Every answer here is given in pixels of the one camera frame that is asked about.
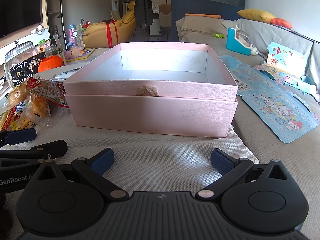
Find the red strap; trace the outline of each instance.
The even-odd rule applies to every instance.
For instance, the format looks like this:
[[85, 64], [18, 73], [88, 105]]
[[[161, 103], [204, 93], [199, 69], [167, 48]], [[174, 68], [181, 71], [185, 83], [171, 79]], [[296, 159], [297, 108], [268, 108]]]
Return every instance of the red strap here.
[[[113, 23], [113, 25], [115, 26], [116, 39], [117, 39], [117, 44], [118, 44], [118, 43], [119, 43], [119, 42], [118, 42], [118, 31], [117, 31], [116, 24], [115, 24], [114, 20], [111, 20], [110, 23]], [[112, 48], [112, 47], [113, 47], [113, 44], [112, 44], [111, 29], [110, 29], [109, 24], [106, 24], [106, 27], [107, 27], [107, 39], [108, 39], [109, 48]]]

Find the cartoon sticker sheet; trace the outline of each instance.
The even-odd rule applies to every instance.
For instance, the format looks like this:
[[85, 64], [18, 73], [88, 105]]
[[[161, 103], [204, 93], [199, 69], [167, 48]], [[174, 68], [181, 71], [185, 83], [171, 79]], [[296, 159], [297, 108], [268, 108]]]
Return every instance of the cartoon sticker sheet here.
[[266, 65], [300, 78], [304, 76], [307, 60], [305, 55], [271, 42]]
[[318, 117], [286, 91], [273, 90], [242, 96], [284, 143], [290, 143], [318, 125]]
[[239, 96], [252, 94], [257, 90], [267, 91], [278, 87], [272, 79], [250, 66], [230, 69], [229, 71], [237, 82], [237, 95]]

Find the red pillow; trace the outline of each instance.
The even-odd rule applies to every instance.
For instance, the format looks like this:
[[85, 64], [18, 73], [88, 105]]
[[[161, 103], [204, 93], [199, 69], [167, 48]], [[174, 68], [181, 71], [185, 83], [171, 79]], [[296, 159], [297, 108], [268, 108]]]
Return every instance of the red pillow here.
[[281, 19], [281, 18], [273, 18], [270, 20], [270, 23], [272, 24], [275, 24], [275, 25], [279, 25], [279, 26], [283, 26], [287, 29], [291, 29], [292, 28], [292, 25], [285, 21], [284, 19]]

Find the yellow tray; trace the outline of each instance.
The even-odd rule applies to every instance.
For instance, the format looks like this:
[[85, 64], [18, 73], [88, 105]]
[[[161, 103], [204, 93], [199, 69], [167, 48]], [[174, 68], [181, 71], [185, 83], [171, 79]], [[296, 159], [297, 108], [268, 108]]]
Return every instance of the yellow tray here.
[[71, 62], [71, 61], [74, 61], [74, 60], [79, 60], [79, 59], [87, 58], [87, 57], [89, 57], [96, 49], [89, 49], [89, 50], [91, 50], [91, 51], [88, 52], [88, 53], [86, 53], [86, 54], [83, 54], [83, 55], [80, 56], [80, 57], [67, 59], [67, 62]]

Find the triangular cutout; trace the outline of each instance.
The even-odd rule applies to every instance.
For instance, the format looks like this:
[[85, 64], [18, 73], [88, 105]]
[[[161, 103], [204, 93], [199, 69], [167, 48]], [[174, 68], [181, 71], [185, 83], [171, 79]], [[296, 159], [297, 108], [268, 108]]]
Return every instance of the triangular cutout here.
[[1, 167], [11, 167], [15, 165], [27, 164], [26, 161], [2, 161]]
[[287, 179], [279, 165], [274, 165], [272, 171], [269, 174], [269, 178], [272, 179]]
[[51, 166], [46, 166], [39, 176], [39, 180], [45, 180], [45, 179], [55, 179], [57, 176], [54, 174], [54, 171]]

